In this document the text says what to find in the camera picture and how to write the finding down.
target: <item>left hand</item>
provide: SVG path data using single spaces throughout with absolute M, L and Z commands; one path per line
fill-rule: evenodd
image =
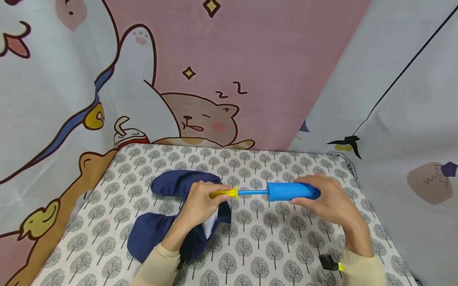
M 211 182 L 204 183 L 199 181 L 191 185 L 188 198 L 177 219 L 183 221 L 187 227 L 193 228 L 207 219 L 216 211 L 219 204 L 230 200 L 230 197 L 221 194 L 214 199 L 210 198 L 210 194 L 216 191 L 230 190 L 231 187 Z

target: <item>tree pattern tablecloth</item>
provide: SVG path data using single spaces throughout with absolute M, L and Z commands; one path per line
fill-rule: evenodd
M 156 176 L 171 169 L 211 172 L 240 189 L 262 189 L 266 182 L 290 182 L 306 174 L 330 176 L 369 224 L 388 285 L 415 283 L 338 156 L 130 144 L 115 156 L 33 285 L 127 286 L 140 267 L 126 247 L 135 219 L 146 212 L 175 215 L 182 204 L 182 198 L 149 189 Z M 218 227 L 203 255 L 178 272 L 174 285 L 342 284 L 341 273 L 323 270 L 318 259 L 324 253 L 339 259 L 344 233 L 338 225 L 288 202 L 269 203 L 265 195 L 242 196 L 229 205 L 232 223 Z

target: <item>hand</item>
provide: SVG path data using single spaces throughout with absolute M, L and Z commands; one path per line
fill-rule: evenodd
M 364 222 L 360 212 L 344 189 L 331 178 L 317 174 L 297 178 L 295 182 L 314 186 L 321 191 L 321 196 L 316 200 L 295 198 L 291 200 L 292 204 L 309 208 L 324 220 L 339 224 L 344 228 Z
M 210 194 L 216 191 L 230 190 L 231 187 L 211 182 L 200 181 L 191 185 L 188 198 L 177 219 L 182 220 L 188 227 L 193 228 L 207 219 L 216 211 L 219 204 L 230 200 L 227 195 L 219 195 L 214 199 Z

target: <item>fabric wall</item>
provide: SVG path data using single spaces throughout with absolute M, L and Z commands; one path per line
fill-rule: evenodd
M 31 284 L 130 143 L 286 150 L 368 5 L 1 0 L 0 285 Z
M 395 80 L 457 4 L 374 1 L 290 147 L 349 160 L 423 285 L 456 284 L 457 15 Z

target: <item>navy blue cloth bag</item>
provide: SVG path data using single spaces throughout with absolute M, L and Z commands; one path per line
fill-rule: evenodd
M 176 170 L 165 172 L 155 178 L 151 183 L 151 191 L 159 195 L 184 197 L 184 201 L 186 201 L 191 185 L 199 181 L 221 183 L 218 176 L 210 173 Z M 143 263 L 153 248 L 163 240 L 177 216 L 164 216 L 155 213 L 139 216 L 127 241 L 127 249 L 131 255 Z M 221 203 L 218 207 L 218 218 L 213 225 L 209 239 L 221 222 L 231 222 L 231 211 L 227 202 Z M 202 254 L 206 245 L 207 238 L 202 225 L 194 227 L 181 245 L 179 267 Z

